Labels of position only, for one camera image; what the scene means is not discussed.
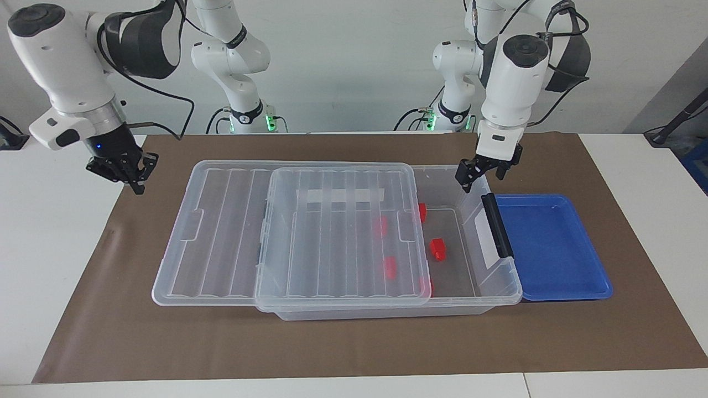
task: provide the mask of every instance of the container handle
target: container handle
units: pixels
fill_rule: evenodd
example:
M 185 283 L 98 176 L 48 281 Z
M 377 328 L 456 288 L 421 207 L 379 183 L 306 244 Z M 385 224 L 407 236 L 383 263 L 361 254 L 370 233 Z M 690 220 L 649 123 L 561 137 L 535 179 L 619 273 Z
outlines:
M 486 195 L 482 195 L 482 205 L 484 206 L 484 212 L 489 222 L 491 236 L 494 238 L 496 253 L 501 258 L 514 257 L 514 251 L 511 249 L 511 242 L 509 242 L 509 236 L 506 234 L 504 221 L 501 219 L 501 213 L 499 212 L 499 206 L 496 203 L 494 194 L 487 193 Z

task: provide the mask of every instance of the blue plastic lid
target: blue plastic lid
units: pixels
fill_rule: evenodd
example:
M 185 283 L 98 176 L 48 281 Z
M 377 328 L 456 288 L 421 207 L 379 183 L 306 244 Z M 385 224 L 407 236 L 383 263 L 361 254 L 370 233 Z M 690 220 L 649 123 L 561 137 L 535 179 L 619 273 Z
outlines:
M 612 284 L 571 201 L 563 195 L 497 195 L 523 297 L 597 300 Z

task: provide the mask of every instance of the brown mat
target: brown mat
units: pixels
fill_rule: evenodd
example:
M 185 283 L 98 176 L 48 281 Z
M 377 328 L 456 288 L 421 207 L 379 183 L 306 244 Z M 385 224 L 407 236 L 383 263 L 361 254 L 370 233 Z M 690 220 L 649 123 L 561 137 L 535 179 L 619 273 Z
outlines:
M 144 196 L 124 190 L 33 382 L 705 368 L 708 358 L 579 138 L 527 135 L 497 193 L 562 193 L 615 295 L 481 316 L 284 322 L 239 307 L 159 307 L 150 291 L 190 171 L 203 159 L 456 164 L 471 135 L 150 137 Z

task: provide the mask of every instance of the white table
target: white table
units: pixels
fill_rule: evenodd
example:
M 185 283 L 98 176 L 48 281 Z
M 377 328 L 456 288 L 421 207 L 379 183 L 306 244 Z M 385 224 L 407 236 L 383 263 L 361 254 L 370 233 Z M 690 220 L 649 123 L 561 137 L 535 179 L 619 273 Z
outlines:
M 641 136 L 581 138 L 708 351 L 708 198 L 670 151 Z M 84 171 L 88 157 L 79 145 L 51 152 L 34 141 L 0 152 L 0 385 L 12 385 L 0 397 L 708 396 L 708 370 L 26 385 L 120 192 Z

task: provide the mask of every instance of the white label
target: white label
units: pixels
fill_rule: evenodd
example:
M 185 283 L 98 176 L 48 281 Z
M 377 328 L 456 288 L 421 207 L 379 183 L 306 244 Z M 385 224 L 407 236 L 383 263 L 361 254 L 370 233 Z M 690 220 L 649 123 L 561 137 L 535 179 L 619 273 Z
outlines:
M 322 203 L 323 193 L 322 189 L 308 189 L 307 190 L 307 202 L 308 203 Z M 346 202 L 347 201 L 347 190 L 346 189 L 333 189 L 332 190 L 332 203 Z M 371 202 L 371 190 L 366 188 L 355 189 L 354 190 L 354 200 L 356 202 Z M 384 201 L 384 189 L 379 188 L 379 201 Z
M 477 236 L 479 237 L 479 246 L 482 247 L 482 257 L 484 257 L 484 265 L 490 269 L 497 261 L 499 254 L 496 252 L 494 237 L 489 228 L 489 221 L 486 218 L 486 212 L 482 210 L 474 218 L 474 226 L 477 228 Z

